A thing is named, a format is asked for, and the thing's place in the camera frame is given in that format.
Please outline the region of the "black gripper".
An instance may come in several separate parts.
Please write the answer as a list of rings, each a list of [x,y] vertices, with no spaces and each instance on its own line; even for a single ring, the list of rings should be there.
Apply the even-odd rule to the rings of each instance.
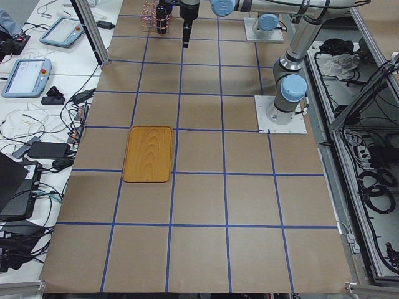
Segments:
[[[199,0],[181,0],[180,1],[180,17],[184,19],[182,43],[183,48],[188,48],[192,29],[192,21],[197,19],[199,8]]]

